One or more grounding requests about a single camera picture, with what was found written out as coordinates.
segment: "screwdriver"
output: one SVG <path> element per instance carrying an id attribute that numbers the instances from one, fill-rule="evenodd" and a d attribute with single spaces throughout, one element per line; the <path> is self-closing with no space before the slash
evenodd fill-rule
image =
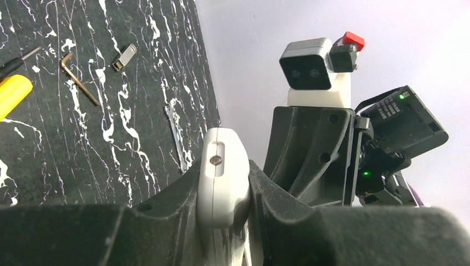
<path id="1" fill-rule="evenodd" d="M 0 68 L 0 82 L 2 82 L 11 72 L 24 65 L 24 61 L 31 55 L 37 53 L 39 50 L 41 50 L 41 46 L 25 54 L 23 57 L 17 57 L 11 61 L 6 62 L 5 65 Z"/>
<path id="2" fill-rule="evenodd" d="M 37 53 L 38 47 L 23 57 L 15 58 L 0 68 L 0 121 L 7 116 L 33 89 L 31 81 L 21 75 L 7 77 L 11 72 L 24 65 L 24 61 Z"/>

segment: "white background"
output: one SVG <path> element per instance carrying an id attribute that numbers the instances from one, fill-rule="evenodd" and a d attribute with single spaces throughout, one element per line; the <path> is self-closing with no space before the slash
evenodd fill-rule
<path id="1" fill-rule="evenodd" d="M 433 206 L 470 229 L 470 1 L 197 0 L 222 126 L 260 167 L 273 109 L 286 105 L 278 64 L 290 42 L 346 30 L 366 47 L 352 74 L 352 105 L 409 85 L 450 135 L 403 174 Z"/>

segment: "screw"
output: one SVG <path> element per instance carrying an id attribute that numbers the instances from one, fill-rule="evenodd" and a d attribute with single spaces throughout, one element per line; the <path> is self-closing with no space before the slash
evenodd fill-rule
<path id="1" fill-rule="evenodd" d="M 218 155 L 212 156 L 209 160 L 213 165 L 220 165 L 222 163 L 222 158 Z"/>
<path id="2" fill-rule="evenodd" d="M 330 123 L 334 124 L 338 122 L 338 120 L 339 120 L 339 116 L 337 114 L 330 115 Z"/>
<path id="3" fill-rule="evenodd" d="M 349 51 L 350 52 L 356 52 L 357 51 L 357 45 L 355 43 L 351 43 L 349 45 Z"/>

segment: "red button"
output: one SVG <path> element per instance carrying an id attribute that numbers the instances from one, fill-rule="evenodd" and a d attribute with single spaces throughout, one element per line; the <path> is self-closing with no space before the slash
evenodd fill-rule
<path id="1" fill-rule="evenodd" d="M 365 41 L 361 37 L 357 36 L 356 34 L 352 32 L 346 32 L 343 36 L 343 44 L 350 44 L 354 43 L 357 46 L 357 50 L 360 52 L 364 46 L 365 46 Z"/>

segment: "metal rod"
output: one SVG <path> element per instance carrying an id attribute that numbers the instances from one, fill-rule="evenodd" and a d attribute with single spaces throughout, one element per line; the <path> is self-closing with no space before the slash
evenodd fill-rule
<path id="1" fill-rule="evenodd" d="M 88 99 L 90 99 L 91 102 L 93 102 L 93 104 L 95 106 L 100 106 L 100 103 L 97 101 L 97 99 L 93 96 L 93 94 L 91 94 L 91 92 L 89 90 L 87 90 L 85 88 L 85 85 L 83 85 L 83 83 L 80 82 L 80 80 L 78 80 L 75 75 L 70 71 L 70 69 L 67 67 L 67 65 L 65 65 L 65 63 L 67 63 L 67 61 L 72 58 L 73 54 L 72 53 L 68 53 L 61 61 L 60 61 L 60 67 L 67 73 L 67 75 L 69 75 L 69 77 L 72 79 L 73 82 L 76 83 L 76 85 L 83 91 L 83 93 L 88 97 Z"/>
<path id="2" fill-rule="evenodd" d="M 25 61 L 26 59 L 28 59 L 28 57 L 30 57 L 31 55 L 37 53 L 39 50 L 41 50 L 41 46 L 39 46 L 38 48 L 35 48 L 34 50 L 32 50 L 31 52 L 25 54 L 23 57 L 21 57 L 21 59 L 23 61 Z"/>

